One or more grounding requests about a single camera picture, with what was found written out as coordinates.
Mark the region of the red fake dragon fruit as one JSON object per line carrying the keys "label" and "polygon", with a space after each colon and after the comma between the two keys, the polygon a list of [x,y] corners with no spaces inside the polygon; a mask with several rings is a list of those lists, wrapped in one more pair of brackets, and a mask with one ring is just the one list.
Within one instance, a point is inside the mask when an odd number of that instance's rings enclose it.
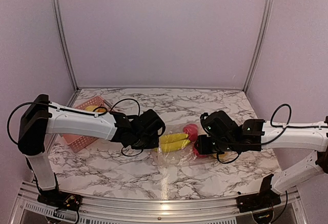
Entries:
{"label": "red fake dragon fruit", "polygon": [[197,151],[195,145],[193,145],[193,154],[194,154],[197,158],[206,158],[206,157],[209,156],[209,155],[203,155],[203,154],[200,154],[200,153]]}
{"label": "red fake dragon fruit", "polygon": [[196,142],[198,138],[198,125],[197,124],[187,124],[183,128],[183,132],[188,135],[191,142]]}

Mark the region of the yellow fake lemon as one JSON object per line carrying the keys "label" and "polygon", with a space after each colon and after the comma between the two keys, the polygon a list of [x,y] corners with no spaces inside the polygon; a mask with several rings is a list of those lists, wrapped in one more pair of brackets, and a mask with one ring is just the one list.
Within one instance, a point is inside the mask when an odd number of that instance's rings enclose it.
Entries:
{"label": "yellow fake lemon", "polygon": [[231,155],[230,152],[224,152],[223,154],[219,154],[219,158],[226,158],[229,157]]}

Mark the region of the clear zip top bag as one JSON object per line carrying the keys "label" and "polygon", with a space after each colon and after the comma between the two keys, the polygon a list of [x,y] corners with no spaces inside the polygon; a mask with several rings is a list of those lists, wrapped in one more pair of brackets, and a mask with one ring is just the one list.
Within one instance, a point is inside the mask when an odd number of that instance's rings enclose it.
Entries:
{"label": "clear zip top bag", "polygon": [[[200,123],[187,123],[187,124],[197,124],[198,135],[204,134],[204,131],[200,126]],[[167,125],[163,135],[184,133],[183,128],[187,124]],[[193,154],[193,145],[195,145],[195,142],[191,142],[184,149],[169,152],[169,153],[161,151],[160,147],[158,147],[151,151],[151,156],[155,160],[155,163],[161,167],[173,167],[173,166],[189,167],[189,166],[203,165],[209,163],[214,163],[214,164],[218,163],[216,154],[210,154],[206,158],[197,158]]]}

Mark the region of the yellow fake banana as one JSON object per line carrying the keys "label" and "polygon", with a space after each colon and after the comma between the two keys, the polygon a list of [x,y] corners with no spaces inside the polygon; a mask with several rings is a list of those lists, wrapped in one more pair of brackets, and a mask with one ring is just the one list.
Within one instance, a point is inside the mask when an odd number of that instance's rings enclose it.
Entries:
{"label": "yellow fake banana", "polygon": [[185,133],[168,134],[160,137],[159,147],[161,151],[169,153],[169,152],[184,149],[190,143],[191,141],[189,140],[188,134]]}

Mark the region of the orange green fake mango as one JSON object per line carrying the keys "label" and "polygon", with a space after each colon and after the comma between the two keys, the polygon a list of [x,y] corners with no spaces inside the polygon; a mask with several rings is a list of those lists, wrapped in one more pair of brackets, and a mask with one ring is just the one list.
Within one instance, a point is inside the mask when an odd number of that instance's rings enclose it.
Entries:
{"label": "orange green fake mango", "polygon": [[97,105],[89,105],[84,108],[85,111],[104,113],[107,112],[107,108]]}

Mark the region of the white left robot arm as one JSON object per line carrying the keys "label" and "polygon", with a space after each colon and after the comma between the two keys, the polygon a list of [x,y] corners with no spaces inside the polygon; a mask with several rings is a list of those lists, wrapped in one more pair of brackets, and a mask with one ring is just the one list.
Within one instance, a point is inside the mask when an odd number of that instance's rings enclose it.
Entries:
{"label": "white left robot arm", "polygon": [[25,155],[46,200],[61,206],[65,195],[58,190],[44,141],[47,134],[73,134],[118,142],[135,150],[154,149],[166,127],[157,113],[149,109],[140,115],[121,112],[82,111],[53,103],[46,94],[28,102],[21,117],[18,149]]}

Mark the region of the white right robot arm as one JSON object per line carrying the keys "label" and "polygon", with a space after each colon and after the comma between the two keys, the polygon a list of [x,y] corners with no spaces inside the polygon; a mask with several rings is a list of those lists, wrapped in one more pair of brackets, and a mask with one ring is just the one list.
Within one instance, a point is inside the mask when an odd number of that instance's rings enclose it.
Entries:
{"label": "white right robot arm", "polygon": [[327,173],[327,125],[323,121],[289,126],[248,119],[239,126],[230,117],[219,118],[213,113],[201,119],[201,126],[206,134],[198,136],[195,143],[200,155],[277,148],[311,150],[305,159],[263,179],[261,191],[254,196],[254,203],[260,208],[274,199],[274,193],[280,195],[316,175]]}

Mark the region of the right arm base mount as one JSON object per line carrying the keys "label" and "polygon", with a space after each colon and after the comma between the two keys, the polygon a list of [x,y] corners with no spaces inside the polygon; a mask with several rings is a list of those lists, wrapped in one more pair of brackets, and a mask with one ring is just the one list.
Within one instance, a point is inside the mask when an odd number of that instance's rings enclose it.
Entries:
{"label": "right arm base mount", "polygon": [[261,183],[258,193],[240,195],[236,198],[237,208],[240,213],[270,208],[281,204],[280,195],[272,190],[271,180],[274,174],[266,176]]}

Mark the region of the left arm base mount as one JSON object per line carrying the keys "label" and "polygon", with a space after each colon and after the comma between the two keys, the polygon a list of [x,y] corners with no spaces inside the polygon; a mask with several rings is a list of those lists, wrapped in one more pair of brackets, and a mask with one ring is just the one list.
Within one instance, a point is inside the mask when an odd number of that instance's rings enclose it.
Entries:
{"label": "left arm base mount", "polygon": [[79,194],[64,192],[58,188],[44,191],[38,188],[39,195],[37,201],[49,206],[56,207],[58,210],[78,211],[82,196]]}

